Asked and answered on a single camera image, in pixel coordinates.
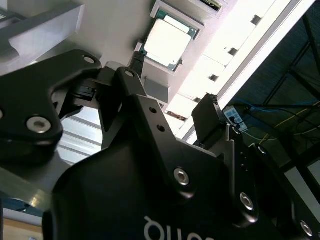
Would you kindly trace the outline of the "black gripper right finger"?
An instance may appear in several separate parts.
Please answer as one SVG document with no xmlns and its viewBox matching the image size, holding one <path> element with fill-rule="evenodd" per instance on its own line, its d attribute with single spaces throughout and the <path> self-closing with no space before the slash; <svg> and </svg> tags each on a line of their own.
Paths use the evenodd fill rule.
<svg viewBox="0 0 320 240">
<path fill-rule="evenodd" d="M 197 144 L 222 162 L 220 212 L 242 240 L 317 240 L 320 223 L 270 154 L 246 145 L 228 122 L 215 95 L 206 94 L 192 111 Z"/>
</svg>

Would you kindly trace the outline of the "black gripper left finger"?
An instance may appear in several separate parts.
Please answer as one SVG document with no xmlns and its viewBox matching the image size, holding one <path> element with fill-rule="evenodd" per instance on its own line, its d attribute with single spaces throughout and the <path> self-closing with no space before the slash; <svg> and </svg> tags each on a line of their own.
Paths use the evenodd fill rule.
<svg viewBox="0 0 320 240">
<path fill-rule="evenodd" d="M 72 50 L 0 78 L 0 192 L 27 201 L 58 190 L 93 196 L 119 177 L 136 174 L 156 195 L 187 201 L 197 189 L 182 145 L 140 77 L 145 56 L 129 66 L 102 67 L 83 50 Z M 97 109 L 102 150 L 74 166 L 57 153 L 62 121 L 83 107 Z"/>
</svg>

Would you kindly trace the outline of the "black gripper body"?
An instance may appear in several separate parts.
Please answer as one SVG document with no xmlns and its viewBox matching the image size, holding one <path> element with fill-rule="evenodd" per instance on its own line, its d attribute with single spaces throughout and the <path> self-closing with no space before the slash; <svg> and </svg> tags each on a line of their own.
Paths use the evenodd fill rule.
<svg viewBox="0 0 320 240">
<path fill-rule="evenodd" d="M 69 168 L 43 216 L 46 240 L 280 240 L 265 216 L 232 225 L 221 161 L 180 144 L 194 196 L 176 202 L 160 185 L 150 153 L 127 141 Z"/>
</svg>

